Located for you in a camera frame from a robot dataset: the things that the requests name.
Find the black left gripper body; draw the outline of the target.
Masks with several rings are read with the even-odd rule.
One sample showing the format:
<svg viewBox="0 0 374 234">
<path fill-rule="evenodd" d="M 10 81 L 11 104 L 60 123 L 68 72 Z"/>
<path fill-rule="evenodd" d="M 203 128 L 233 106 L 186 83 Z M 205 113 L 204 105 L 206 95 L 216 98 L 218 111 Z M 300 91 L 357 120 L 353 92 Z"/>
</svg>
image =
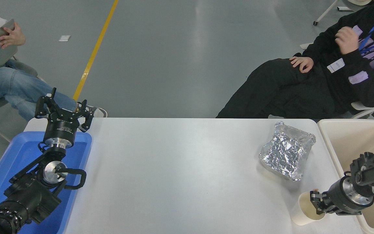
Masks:
<svg viewBox="0 0 374 234">
<path fill-rule="evenodd" d="M 66 114 L 49 114 L 44 141 L 59 138 L 65 139 L 69 142 L 74 142 L 78 126 L 78 120 L 73 119 Z"/>
</svg>

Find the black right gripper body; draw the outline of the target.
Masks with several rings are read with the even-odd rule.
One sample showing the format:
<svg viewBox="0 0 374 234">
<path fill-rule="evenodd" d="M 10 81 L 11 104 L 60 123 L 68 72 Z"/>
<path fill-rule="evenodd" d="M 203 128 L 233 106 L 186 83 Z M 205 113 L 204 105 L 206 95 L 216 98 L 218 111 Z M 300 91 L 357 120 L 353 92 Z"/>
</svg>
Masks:
<svg viewBox="0 0 374 234">
<path fill-rule="evenodd" d="M 365 209 L 365 205 L 355 202 L 349 197 L 349 193 L 355 193 L 354 196 L 358 195 L 349 177 L 344 177 L 331 185 L 325 192 L 325 212 L 340 216 L 362 215 L 361 210 Z"/>
</svg>

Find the person's hand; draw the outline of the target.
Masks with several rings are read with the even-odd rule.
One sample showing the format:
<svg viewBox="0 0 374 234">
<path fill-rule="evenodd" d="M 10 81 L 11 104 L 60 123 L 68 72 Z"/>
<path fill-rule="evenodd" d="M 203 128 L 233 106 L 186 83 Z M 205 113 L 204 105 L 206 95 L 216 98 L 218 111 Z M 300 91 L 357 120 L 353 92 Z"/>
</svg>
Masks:
<svg viewBox="0 0 374 234">
<path fill-rule="evenodd" d="M 14 22 L 14 29 L 4 27 L 3 30 L 8 35 L 0 36 L 0 47 L 6 49 L 8 46 L 22 46 L 26 42 L 26 37 L 22 32 L 22 28 L 17 22 Z"/>
<path fill-rule="evenodd" d="M 293 68 L 298 68 L 301 73 L 308 73 L 314 66 L 314 61 L 310 57 L 297 57 L 289 58 Z"/>
<path fill-rule="evenodd" d="M 337 31 L 334 41 L 337 43 L 342 55 L 359 49 L 359 36 L 350 27 L 343 27 Z"/>
</svg>

